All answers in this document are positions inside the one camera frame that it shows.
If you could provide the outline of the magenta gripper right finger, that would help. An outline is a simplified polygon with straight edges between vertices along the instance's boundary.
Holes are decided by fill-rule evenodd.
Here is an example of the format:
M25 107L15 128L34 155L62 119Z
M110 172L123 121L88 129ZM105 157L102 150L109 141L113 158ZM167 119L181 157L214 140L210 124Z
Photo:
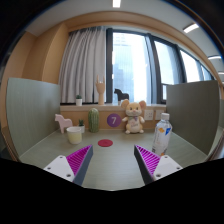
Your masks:
M158 156L139 145L134 146L134 156L145 184L152 183L182 169L168 155Z

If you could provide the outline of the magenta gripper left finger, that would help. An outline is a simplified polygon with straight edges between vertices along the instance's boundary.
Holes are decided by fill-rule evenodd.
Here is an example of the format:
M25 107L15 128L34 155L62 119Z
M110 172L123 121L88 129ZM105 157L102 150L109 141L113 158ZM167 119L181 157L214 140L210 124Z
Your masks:
M69 156L59 155L44 170L81 186L92 156L93 146L88 145Z

